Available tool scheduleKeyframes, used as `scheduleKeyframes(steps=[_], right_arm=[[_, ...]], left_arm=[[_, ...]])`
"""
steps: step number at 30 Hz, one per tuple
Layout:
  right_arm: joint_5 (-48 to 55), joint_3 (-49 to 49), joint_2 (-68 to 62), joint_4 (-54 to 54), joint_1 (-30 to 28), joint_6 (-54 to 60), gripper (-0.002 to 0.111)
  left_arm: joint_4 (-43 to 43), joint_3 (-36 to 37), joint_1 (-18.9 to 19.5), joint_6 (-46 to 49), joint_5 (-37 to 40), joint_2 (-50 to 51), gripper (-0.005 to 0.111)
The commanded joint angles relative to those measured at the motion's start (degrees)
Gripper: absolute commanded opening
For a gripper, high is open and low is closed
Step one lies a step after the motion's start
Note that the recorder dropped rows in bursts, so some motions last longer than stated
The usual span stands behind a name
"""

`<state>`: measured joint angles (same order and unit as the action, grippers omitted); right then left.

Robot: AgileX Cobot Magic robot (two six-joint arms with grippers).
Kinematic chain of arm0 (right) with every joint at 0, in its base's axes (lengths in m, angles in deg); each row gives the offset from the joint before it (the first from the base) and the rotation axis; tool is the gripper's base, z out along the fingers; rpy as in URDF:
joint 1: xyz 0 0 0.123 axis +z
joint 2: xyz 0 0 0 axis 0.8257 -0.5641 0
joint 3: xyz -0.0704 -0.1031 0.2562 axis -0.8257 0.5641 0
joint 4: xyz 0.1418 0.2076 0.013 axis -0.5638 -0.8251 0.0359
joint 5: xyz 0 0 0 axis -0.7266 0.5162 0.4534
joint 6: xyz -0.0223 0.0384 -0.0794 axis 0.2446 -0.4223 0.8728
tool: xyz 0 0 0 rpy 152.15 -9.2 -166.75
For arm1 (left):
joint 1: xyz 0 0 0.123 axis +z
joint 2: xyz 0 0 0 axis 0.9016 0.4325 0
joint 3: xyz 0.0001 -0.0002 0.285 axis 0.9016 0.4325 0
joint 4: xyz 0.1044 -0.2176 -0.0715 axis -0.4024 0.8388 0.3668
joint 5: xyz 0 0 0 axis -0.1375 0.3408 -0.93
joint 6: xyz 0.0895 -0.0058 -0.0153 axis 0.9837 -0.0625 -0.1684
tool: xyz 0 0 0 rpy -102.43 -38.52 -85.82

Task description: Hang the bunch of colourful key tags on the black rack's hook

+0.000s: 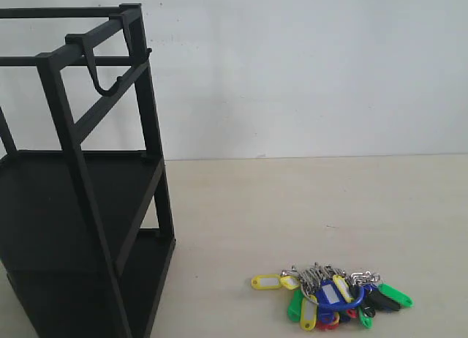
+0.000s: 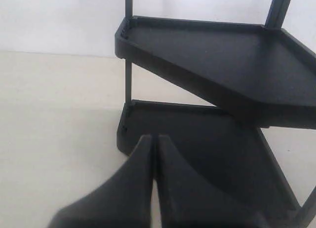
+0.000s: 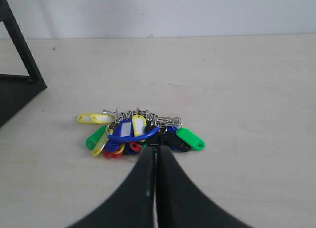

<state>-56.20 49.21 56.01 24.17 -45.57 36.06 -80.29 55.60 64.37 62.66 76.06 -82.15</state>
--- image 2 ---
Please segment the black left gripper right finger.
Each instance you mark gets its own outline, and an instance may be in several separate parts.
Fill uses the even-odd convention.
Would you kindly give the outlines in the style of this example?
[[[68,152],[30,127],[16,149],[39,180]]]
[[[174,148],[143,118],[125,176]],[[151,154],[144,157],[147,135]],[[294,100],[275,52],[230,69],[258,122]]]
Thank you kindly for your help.
[[[171,138],[158,136],[157,186],[164,228],[267,228],[264,215],[210,184]]]

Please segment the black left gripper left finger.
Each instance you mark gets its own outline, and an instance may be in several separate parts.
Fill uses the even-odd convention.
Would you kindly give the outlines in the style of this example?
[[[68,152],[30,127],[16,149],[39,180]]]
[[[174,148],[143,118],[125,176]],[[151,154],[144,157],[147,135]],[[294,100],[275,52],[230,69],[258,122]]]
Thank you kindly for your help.
[[[59,210],[50,228],[149,228],[153,138],[140,137],[129,159],[95,191]]]

